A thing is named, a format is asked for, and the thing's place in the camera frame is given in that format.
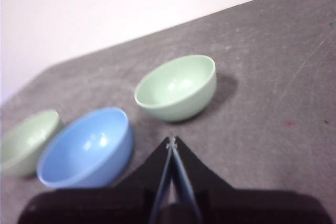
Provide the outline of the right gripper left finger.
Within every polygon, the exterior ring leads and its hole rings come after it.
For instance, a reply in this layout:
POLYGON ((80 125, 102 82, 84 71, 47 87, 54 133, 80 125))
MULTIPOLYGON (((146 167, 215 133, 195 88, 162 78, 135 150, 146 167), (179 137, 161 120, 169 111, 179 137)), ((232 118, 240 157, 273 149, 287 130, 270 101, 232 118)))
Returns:
POLYGON ((33 197, 18 223, 147 223, 163 187, 169 145, 166 137, 114 187, 58 189, 33 197))

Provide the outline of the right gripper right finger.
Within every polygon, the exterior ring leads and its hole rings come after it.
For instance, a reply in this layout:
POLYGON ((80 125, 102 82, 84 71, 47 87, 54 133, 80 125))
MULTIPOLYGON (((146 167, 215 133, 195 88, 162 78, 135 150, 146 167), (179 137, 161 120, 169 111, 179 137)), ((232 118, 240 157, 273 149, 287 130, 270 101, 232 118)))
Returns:
POLYGON ((236 188, 209 169, 175 137, 182 188, 203 223, 332 223, 316 198, 288 190, 236 188))

